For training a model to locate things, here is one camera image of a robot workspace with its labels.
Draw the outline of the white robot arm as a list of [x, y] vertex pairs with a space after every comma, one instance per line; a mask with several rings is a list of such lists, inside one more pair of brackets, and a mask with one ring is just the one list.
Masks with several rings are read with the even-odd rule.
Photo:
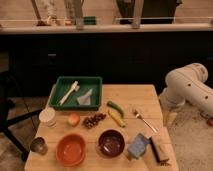
[[213, 117], [213, 88], [205, 85], [207, 79], [208, 71], [200, 63], [192, 63], [168, 72], [165, 77], [166, 87], [159, 95], [162, 107], [172, 110], [189, 101]]

